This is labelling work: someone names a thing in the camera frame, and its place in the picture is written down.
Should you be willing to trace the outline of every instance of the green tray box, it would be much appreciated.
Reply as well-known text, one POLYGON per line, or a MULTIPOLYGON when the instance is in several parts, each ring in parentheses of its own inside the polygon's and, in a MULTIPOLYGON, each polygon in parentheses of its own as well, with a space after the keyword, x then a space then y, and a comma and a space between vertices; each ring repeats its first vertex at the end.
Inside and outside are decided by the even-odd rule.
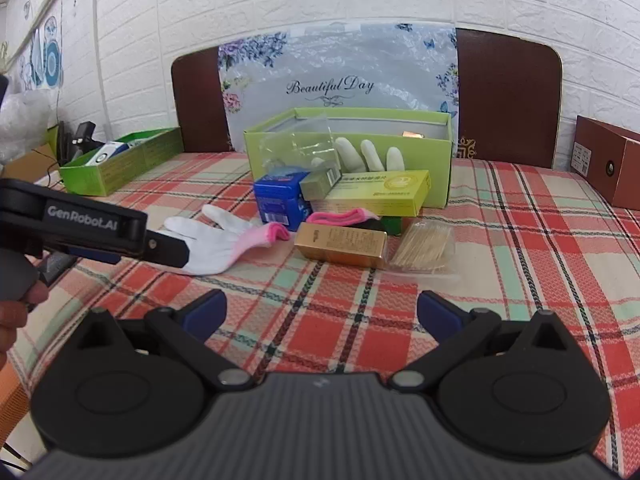
POLYGON ((109 196, 139 174, 184 151, 180 128, 135 132, 119 138, 118 142, 131 142, 155 135, 158 136, 108 158, 96 166, 85 166, 85 164, 97 150, 66 164, 60 168, 60 176, 66 190, 80 195, 109 196))
MULTIPOLYGON (((322 115, 327 117, 333 138, 347 138, 360 155, 360 143, 364 139, 373 142, 383 162, 387 150, 392 146, 398 147, 406 170, 430 172, 431 190, 423 205, 436 208, 447 205, 453 134, 451 116, 442 112, 389 108, 291 108, 244 132, 244 143, 254 180, 266 174, 260 154, 260 142, 264 136, 288 130, 300 121, 322 115), (403 137, 403 131, 423 134, 425 138, 403 137)), ((327 135, 297 130, 295 133, 296 139, 306 145, 326 139, 327 135)), ((283 147, 285 145, 287 147, 283 151, 289 149, 286 139, 283 139, 283 147)))

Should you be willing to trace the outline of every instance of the brown headboard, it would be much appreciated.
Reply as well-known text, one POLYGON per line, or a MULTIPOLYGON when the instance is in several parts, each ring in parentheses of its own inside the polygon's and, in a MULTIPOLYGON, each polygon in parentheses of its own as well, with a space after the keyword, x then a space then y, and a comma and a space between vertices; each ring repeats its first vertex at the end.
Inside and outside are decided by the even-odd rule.
MULTIPOLYGON (((549 46, 457 29, 459 156, 550 168, 558 132, 562 65, 549 46)), ((175 108, 187 152, 228 152, 218 48, 176 59, 175 108)))

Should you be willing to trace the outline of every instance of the plaid tablecloth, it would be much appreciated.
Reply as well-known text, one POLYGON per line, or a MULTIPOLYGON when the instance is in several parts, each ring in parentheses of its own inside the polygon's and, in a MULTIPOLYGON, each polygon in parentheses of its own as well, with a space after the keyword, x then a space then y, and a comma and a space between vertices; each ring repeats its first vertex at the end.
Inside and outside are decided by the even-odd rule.
MULTIPOLYGON (((244 155, 183 154, 109 202, 202 219, 213 203, 256 214, 244 155)), ((527 166, 456 160, 449 206, 423 210, 454 227, 459 278, 429 286, 464 309, 505 319, 555 310, 609 389, 613 415, 597 454, 628 475, 640 465, 640 213, 613 209, 580 177, 527 166)), ((435 346, 418 325, 418 286, 379 270, 305 260, 292 242, 249 252, 229 272, 190 278, 125 259, 81 260, 31 314, 12 361, 30 391, 85 311, 141 317, 185 306, 211 288, 228 316, 208 345, 257 377, 268 370, 375 370, 383 376, 435 346)))

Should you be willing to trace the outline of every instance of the floral plastic sheet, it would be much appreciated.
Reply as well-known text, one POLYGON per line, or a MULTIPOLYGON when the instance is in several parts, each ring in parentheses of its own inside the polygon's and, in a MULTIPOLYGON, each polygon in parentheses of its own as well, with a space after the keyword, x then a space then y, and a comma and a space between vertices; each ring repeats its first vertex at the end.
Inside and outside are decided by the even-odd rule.
POLYGON ((245 129, 294 107, 449 112, 458 144, 456 29, 429 23, 292 27, 218 50, 233 147, 245 129))

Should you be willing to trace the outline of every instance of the blue package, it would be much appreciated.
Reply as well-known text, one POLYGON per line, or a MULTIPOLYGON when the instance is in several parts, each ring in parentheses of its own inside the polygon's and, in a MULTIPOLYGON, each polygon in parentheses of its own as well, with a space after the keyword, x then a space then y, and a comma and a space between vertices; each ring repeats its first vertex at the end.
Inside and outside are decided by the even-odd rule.
POLYGON ((302 197, 300 181, 308 171, 287 175, 265 175, 254 183, 255 201, 263 222, 280 222, 297 231, 311 214, 311 204, 302 197))

